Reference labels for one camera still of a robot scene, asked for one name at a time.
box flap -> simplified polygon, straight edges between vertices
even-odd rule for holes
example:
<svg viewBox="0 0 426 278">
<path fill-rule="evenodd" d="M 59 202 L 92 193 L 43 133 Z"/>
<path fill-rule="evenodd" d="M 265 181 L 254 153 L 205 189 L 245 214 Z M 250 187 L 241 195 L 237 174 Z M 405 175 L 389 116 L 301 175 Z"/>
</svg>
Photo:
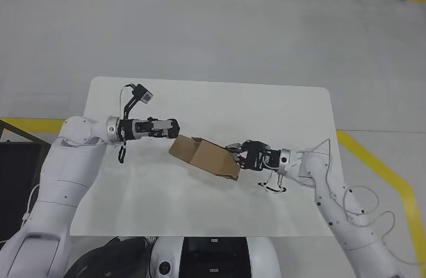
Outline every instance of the box flap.
<svg viewBox="0 0 426 278">
<path fill-rule="evenodd" d="M 199 144 L 199 142 L 194 141 L 194 138 L 179 135 L 170 148 L 170 154 L 182 161 L 190 163 Z"/>
<path fill-rule="evenodd" d="M 203 138 L 179 135 L 170 148 L 170 154 L 216 176 L 238 179 L 240 167 L 231 154 Z"/>
<path fill-rule="evenodd" d="M 200 142 L 199 148 L 191 159 L 191 164 L 228 179 L 236 180 L 240 171 L 239 165 L 226 149 L 207 140 Z"/>
</svg>

gray floor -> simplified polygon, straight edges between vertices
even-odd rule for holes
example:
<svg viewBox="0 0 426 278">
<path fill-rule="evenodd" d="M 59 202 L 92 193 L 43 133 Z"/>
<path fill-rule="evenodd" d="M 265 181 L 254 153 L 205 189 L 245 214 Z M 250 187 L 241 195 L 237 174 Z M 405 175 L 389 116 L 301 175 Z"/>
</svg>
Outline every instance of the gray floor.
<svg viewBox="0 0 426 278">
<path fill-rule="evenodd" d="M 424 3 L 0 0 L 0 117 L 82 115 L 96 76 L 325 87 L 336 128 L 362 130 L 350 135 L 412 184 L 426 226 Z M 341 160 L 395 211 L 388 243 L 415 260 L 400 196 L 343 147 Z M 285 277 L 354 276 L 334 238 L 273 241 Z"/>
</svg>

white table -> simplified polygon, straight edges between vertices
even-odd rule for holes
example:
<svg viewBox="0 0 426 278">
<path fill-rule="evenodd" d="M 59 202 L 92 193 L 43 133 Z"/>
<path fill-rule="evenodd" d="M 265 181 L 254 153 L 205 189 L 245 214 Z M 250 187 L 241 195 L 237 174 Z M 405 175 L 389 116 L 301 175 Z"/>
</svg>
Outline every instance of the white table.
<svg viewBox="0 0 426 278">
<path fill-rule="evenodd" d="M 334 181 L 343 182 L 329 92 L 324 88 L 97 77 L 85 117 L 119 115 L 128 82 L 154 94 L 130 118 L 176 118 L 181 134 L 219 145 L 260 140 L 274 149 L 304 149 L 331 138 Z M 122 106 L 131 98 L 124 91 Z M 331 236 L 314 191 L 285 180 L 267 193 L 269 171 L 243 170 L 237 182 L 215 177 L 168 154 L 172 140 L 128 142 L 125 163 L 108 147 L 99 176 L 81 201 L 73 236 Z"/>
</svg>

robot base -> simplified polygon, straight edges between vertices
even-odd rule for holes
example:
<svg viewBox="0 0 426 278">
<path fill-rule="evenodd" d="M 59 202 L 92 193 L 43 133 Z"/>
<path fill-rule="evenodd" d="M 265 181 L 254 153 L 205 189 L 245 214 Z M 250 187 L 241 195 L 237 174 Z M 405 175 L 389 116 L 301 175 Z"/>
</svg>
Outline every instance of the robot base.
<svg viewBox="0 0 426 278">
<path fill-rule="evenodd" d="M 147 277 L 281 278 L 281 270 L 269 238 L 162 237 Z"/>
</svg>

black cable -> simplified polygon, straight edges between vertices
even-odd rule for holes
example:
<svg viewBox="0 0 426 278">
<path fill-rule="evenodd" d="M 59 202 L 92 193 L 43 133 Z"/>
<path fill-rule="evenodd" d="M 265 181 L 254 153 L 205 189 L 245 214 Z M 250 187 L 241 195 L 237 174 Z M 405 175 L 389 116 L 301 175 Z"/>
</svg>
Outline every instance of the black cable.
<svg viewBox="0 0 426 278">
<path fill-rule="evenodd" d="M 276 190 L 273 189 L 271 187 L 266 186 L 267 183 L 257 183 L 258 186 L 262 186 L 263 188 L 267 188 L 268 190 L 272 191 L 272 192 L 276 192 L 276 193 L 282 193 L 282 192 L 286 192 L 287 188 L 283 187 L 281 190 Z"/>
</svg>

